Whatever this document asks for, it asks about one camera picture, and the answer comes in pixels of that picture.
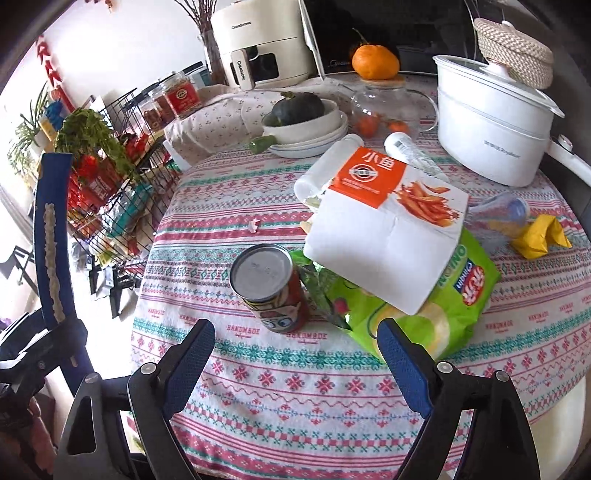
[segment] pink and teal tablecloth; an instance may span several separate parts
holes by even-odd
[[[420,146],[474,199],[505,191],[459,166],[425,135]],[[302,330],[267,331],[230,289],[232,261],[275,242],[301,248],[310,212],[293,184],[313,159],[235,150],[180,181],[145,270],[132,334],[139,366],[158,361],[194,322],[208,318],[216,346],[186,409],[171,424],[200,472],[239,479],[390,479],[421,426],[388,369],[319,316]],[[526,261],[494,255],[502,280],[467,347],[463,372],[508,372],[528,418],[551,408],[587,371],[591,349],[591,245],[573,212],[540,173],[518,189],[534,216],[556,215],[573,244]],[[257,233],[248,223],[260,220]],[[458,426],[447,469],[457,466],[470,417]]]

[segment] white appliance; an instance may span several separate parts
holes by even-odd
[[[512,80],[499,64],[436,56],[441,146],[469,169],[514,187],[533,180],[550,141],[547,95]]]
[[[298,0],[238,0],[212,15],[230,86],[296,85],[313,71]]]

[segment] blue gripper pad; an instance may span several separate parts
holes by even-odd
[[[411,343],[392,319],[383,320],[378,326],[378,348],[408,408],[426,419],[433,409],[433,404],[429,397],[428,379],[421,369],[421,364],[429,366],[430,362],[433,365],[429,354],[422,346]]]
[[[208,320],[199,321],[206,322],[205,326],[193,339],[166,384],[162,411],[167,420],[171,419],[174,413],[185,408],[213,351],[216,340],[213,323]]]

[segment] green handle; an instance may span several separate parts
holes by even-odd
[[[252,153],[263,153],[271,145],[276,145],[277,139],[273,135],[265,135],[263,137],[256,137],[248,142],[248,149]]]

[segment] yellow paper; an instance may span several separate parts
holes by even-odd
[[[572,247],[560,222],[553,215],[540,215],[511,245],[528,260],[546,255],[549,245]]]

